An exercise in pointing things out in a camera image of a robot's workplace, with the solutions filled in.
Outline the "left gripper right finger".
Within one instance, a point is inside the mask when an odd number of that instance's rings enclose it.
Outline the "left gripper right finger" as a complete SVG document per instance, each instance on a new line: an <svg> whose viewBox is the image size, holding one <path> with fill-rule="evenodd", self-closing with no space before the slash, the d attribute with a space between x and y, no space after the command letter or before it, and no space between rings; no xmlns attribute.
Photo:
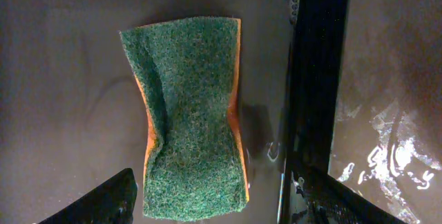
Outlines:
<svg viewBox="0 0 442 224"><path fill-rule="evenodd" d="M404 224L331 176L301 165L293 166L293 222Z"/></svg>

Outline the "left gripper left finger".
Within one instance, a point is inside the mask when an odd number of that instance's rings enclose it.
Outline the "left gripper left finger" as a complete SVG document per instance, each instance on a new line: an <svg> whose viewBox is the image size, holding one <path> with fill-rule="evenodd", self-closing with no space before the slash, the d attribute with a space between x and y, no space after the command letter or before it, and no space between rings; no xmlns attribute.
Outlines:
<svg viewBox="0 0 442 224"><path fill-rule="evenodd" d="M132 224L137 183L125 168L39 224Z"/></svg>

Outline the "green orange sponge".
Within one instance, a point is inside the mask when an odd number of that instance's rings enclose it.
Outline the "green orange sponge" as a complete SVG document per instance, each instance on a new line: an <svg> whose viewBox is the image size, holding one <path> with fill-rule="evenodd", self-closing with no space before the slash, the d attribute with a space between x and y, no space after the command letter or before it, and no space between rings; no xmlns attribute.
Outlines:
<svg viewBox="0 0 442 224"><path fill-rule="evenodd" d="M249 185L238 117L241 21L191 17L120 38L148 120L145 217L199 221L242 211Z"/></svg>

